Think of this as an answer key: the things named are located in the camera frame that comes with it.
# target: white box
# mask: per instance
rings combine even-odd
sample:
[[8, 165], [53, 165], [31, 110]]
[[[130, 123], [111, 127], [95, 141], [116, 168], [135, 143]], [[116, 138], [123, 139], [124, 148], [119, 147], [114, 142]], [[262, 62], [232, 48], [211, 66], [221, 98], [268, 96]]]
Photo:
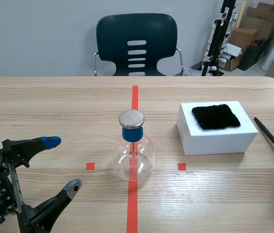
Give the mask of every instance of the white box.
[[[239, 119], [240, 126], [223, 130], [202, 130], [192, 109], [226, 104]], [[177, 119], [185, 155], [245, 152], [258, 134], [257, 129], [238, 101], [181, 103]]]

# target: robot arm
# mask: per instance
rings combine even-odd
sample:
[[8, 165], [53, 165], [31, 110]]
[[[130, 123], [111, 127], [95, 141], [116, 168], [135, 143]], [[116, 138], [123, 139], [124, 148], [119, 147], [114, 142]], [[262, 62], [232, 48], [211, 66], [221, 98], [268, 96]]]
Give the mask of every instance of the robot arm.
[[56, 196], [35, 208], [23, 202], [16, 173], [20, 165], [29, 167], [29, 161], [39, 152], [57, 147], [59, 137], [40, 137], [32, 140], [2, 142], [0, 149], [0, 224], [8, 214], [17, 214], [21, 233], [49, 233], [61, 214], [82, 186], [81, 180], [70, 181]]

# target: chair backrest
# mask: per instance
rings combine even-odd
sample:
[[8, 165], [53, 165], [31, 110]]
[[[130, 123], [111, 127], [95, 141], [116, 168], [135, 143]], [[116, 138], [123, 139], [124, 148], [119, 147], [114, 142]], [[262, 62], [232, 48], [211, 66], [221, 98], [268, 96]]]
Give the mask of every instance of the chair backrest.
[[97, 24], [96, 37], [100, 59], [116, 64], [115, 76], [131, 72], [160, 76], [157, 62], [175, 54], [177, 25], [166, 14], [106, 16]]

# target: metal lid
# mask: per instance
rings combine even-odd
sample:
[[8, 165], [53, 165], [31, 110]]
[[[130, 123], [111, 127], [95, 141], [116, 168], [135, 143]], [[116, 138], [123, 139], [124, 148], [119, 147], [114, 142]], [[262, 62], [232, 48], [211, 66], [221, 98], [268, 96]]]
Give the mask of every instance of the metal lid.
[[141, 111], [129, 109], [119, 115], [120, 125], [129, 130], [138, 129], [143, 125], [145, 116]]

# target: blue flask cap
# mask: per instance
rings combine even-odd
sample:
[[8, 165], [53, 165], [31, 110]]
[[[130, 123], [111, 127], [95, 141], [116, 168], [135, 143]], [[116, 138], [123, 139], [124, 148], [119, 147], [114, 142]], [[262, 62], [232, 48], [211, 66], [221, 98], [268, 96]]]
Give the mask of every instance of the blue flask cap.
[[119, 123], [122, 126], [123, 139], [128, 142], [137, 142], [143, 137], [145, 116], [141, 111], [129, 109], [119, 115]]

